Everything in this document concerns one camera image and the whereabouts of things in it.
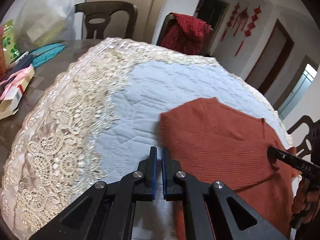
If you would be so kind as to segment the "right hand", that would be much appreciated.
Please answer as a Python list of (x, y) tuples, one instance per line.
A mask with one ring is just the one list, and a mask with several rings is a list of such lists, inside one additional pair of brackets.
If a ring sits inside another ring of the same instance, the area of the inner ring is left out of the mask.
[(304, 217), (303, 224), (309, 223), (313, 220), (317, 212), (319, 211), (319, 189), (303, 192), (305, 179), (303, 178), (298, 185), (296, 195), (293, 199), (291, 210), (293, 213), (300, 213), (303, 211), (308, 203), (315, 203), (314, 207), (311, 207), (306, 216)]

